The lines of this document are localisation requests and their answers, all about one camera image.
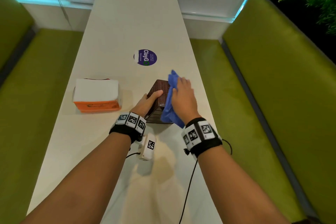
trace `wristband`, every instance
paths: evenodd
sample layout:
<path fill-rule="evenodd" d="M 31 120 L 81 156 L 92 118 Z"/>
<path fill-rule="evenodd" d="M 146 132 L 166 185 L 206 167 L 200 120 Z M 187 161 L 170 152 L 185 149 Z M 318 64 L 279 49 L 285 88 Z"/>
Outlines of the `wristband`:
<path fill-rule="evenodd" d="M 204 118 L 191 120 L 184 128 L 182 137 L 187 146 L 184 152 L 196 158 L 206 150 L 223 144 L 221 137 Z"/>
<path fill-rule="evenodd" d="M 112 132 L 128 135 L 131 142 L 142 141 L 146 128 L 146 120 L 133 112 L 125 112 L 119 115 L 118 119 L 110 129 L 109 134 Z"/>

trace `hand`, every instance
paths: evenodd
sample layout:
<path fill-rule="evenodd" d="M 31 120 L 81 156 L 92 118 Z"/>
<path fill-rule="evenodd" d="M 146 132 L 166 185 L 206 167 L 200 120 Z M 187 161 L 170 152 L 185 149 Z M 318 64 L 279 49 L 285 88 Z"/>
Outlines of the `hand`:
<path fill-rule="evenodd" d="M 195 118 L 201 117 L 197 111 L 197 101 L 189 80 L 178 78 L 177 90 L 173 89 L 171 104 L 175 113 L 185 125 Z"/>
<path fill-rule="evenodd" d="M 155 91 L 149 98 L 147 98 L 147 94 L 144 94 L 144 96 L 140 99 L 136 106 L 130 110 L 130 112 L 136 113 L 137 115 L 140 115 L 142 118 L 144 118 L 149 109 L 152 107 L 154 101 L 162 94 L 163 90 Z"/>

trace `person's right hand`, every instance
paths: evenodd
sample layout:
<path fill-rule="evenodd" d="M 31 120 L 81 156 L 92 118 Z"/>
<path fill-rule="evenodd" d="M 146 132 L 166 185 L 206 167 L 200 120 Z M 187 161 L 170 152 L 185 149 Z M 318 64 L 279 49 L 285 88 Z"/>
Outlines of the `person's right hand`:
<path fill-rule="evenodd" d="M 195 118 L 201 117 L 197 111 L 197 101 L 189 80 L 178 78 L 177 90 L 173 89 L 171 104 L 175 113 L 185 125 Z"/>

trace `person's left hand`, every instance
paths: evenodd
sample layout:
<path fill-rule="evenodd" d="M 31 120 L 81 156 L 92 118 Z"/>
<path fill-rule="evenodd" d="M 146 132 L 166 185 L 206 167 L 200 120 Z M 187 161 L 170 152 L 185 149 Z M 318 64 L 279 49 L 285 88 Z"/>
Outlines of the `person's left hand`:
<path fill-rule="evenodd" d="M 163 90 L 155 91 L 149 98 L 145 94 L 135 107 L 130 110 L 130 112 L 140 115 L 142 118 L 148 113 L 149 109 L 152 107 L 154 101 L 163 94 Z"/>

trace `person's right arm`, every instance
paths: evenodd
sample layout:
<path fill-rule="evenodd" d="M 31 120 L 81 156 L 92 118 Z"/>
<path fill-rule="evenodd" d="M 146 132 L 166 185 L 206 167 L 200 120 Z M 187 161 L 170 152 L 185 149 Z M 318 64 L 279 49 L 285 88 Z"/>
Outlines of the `person's right arm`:
<path fill-rule="evenodd" d="M 184 124 L 200 117 L 191 83 L 179 78 L 172 106 Z M 198 163 L 223 223 L 289 224 L 265 192 L 222 146 L 206 150 Z"/>

